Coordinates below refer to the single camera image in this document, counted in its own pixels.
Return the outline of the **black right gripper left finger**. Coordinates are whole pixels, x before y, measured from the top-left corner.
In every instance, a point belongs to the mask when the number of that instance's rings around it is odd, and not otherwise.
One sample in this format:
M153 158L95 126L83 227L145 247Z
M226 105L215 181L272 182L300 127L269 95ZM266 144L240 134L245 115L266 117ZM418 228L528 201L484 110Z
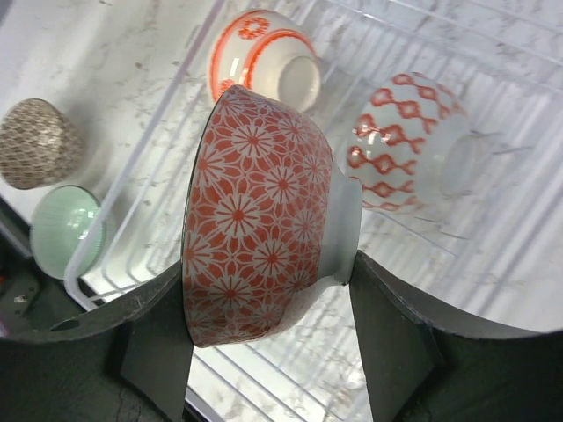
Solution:
M181 269L49 330L1 339L3 421L180 421L194 344Z

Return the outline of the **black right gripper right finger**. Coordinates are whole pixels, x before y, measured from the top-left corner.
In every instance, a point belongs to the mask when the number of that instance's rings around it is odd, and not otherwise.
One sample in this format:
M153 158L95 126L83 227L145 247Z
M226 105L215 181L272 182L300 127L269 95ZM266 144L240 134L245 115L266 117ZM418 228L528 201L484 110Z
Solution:
M475 316L363 252L349 289L374 420L561 420L560 331Z

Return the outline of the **grey floral bowl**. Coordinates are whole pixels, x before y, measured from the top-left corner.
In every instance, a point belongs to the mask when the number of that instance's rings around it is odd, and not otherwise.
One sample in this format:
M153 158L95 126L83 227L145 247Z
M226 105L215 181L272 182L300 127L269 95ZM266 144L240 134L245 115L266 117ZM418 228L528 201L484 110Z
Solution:
M286 331L347 285L362 189L305 114L240 85L201 136L182 238L186 325L198 347Z

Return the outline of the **blue triangle pattern bowl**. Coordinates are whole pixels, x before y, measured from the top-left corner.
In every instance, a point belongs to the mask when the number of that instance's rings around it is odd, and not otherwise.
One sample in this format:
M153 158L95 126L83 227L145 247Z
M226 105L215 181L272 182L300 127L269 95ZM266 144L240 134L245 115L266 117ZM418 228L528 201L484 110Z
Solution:
M346 174L364 208L413 213L462 194L478 144L461 101L419 72L392 76L363 107L347 145Z

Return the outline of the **brown lattice bowl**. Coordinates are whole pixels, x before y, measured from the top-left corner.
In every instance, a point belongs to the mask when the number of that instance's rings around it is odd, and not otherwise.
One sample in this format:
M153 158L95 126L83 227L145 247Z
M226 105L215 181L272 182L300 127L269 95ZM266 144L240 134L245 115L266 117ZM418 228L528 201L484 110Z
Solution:
M19 190L62 182L83 162L86 141L41 98L15 104L1 120L1 177Z

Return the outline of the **orange floral bowl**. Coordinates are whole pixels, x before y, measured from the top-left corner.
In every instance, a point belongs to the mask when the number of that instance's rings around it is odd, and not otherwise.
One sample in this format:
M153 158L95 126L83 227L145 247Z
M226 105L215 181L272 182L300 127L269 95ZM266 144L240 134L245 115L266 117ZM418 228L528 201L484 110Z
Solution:
M321 75L311 40L276 11L238 14L216 36L210 51L208 90L217 101L233 84L299 112L315 104Z

